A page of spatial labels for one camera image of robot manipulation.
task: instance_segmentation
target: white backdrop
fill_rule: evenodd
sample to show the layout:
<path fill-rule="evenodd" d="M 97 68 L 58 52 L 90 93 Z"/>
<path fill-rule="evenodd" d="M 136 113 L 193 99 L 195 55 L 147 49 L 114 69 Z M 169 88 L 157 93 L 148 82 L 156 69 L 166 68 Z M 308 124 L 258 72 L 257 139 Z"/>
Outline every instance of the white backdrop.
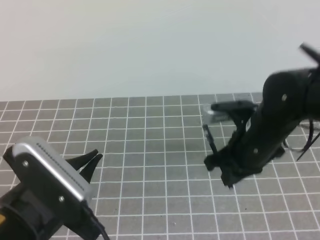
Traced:
<path fill-rule="evenodd" d="M 318 0 L 0 0 L 0 101 L 261 91 Z"/>

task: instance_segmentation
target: black cable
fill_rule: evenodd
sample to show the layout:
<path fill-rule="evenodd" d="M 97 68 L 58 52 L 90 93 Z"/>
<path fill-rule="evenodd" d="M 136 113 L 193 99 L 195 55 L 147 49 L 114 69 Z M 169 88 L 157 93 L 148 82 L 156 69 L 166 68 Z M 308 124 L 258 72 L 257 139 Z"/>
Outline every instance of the black cable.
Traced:
<path fill-rule="evenodd" d="M 98 218 L 95 216 L 92 209 L 88 206 L 88 203 L 85 202 L 83 204 L 84 210 L 90 215 L 92 222 L 96 225 L 96 227 L 99 229 L 102 238 L 104 240 L 110 240 L 108 234 L 106 233 L 105 227 L 99 222 Z"/>

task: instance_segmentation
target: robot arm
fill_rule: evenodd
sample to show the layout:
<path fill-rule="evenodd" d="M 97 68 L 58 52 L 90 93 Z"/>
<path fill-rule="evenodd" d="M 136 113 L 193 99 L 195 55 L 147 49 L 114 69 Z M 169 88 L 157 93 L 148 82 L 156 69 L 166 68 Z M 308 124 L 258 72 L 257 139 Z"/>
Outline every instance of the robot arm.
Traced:
<path fill-rule="evenodd" d="M 21 183 L 0 198 L 0 239 L 49 240 L 65 225 L 84 240 L 100 234 L 109 240 L 88 206 L 90 181 L 102 157 L 94 150 L 65 161 L 43 139 L 31 136 L 8 148 L 3 159 Z"/>
<path fill-rule="evenodd" d="M 320 55 L 306 45 L 301 48 L 320 65 Z M 229 143 L 215 149 L 208 126 L 205 130 L 213 154 L 204 163 L 209 171 L 220 167 L 224 185 L 232 187 L 241 179 L 258 174 L 276 157 L 284 154 L 282 143 L 300 124 L 320 119 L 320 67 L 274 73 L 263 86 L 259 106 L 249 101 L 222 102 L 210 106 L 211 119 L 225 113 L 237 129 Z M 303 149 L 312 144 L 312 136 Z"/>

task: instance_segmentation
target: grid mat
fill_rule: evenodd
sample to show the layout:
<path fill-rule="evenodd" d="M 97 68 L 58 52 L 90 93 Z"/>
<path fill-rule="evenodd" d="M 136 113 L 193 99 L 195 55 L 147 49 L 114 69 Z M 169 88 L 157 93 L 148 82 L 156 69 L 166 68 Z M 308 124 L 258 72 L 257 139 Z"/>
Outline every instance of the grid mat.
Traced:
<path fill-rule="evenodd" d="M 40 136 L 64 158 L 97 148 L 91 207 L 112 240 L 320 239 L 320 141 L 299 162 L 287 151 L 256 176 L 223 186 L 207 172 L 211 154 L 201 105 L 261 93 L 0 102 L 0 152 L 24 136 Z M 217 148 L 235 126 L 210 126 Z M 301 148 L 300 127 L 287 141 Z M 0 160 L 0 196 L 19 180 Z M 54 240 L 78 240 L 61 228 Z"/>

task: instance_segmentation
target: screw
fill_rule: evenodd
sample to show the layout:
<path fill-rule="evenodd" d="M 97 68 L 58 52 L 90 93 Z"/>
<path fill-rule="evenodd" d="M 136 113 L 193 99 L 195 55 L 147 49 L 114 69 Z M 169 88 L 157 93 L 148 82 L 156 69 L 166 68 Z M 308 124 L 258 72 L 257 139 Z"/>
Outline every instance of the screw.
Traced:
<path fill-rule="evenodd" d="M 282 102 L 284 102 L 285 100 L 287 100 L 287 94 L 283 94 L 281 100 L 282 100 Z"/>
<path fill-rule="evenodd" d="M 65 201 L 64 196 L 60 196 L 60 197 L 59 197 L 59 202 L 60 202 L 60 203 L 63 203 L 64 201 Z"/>
<path fill-rule="evenodd" d="M 29 166 L 29 163 L 28 163 L 27 161 L 23 161 L 23 162 L 22 162 L 22 165 L 23 165 L 25 168 L 27 168 L 27 167 Z"/>

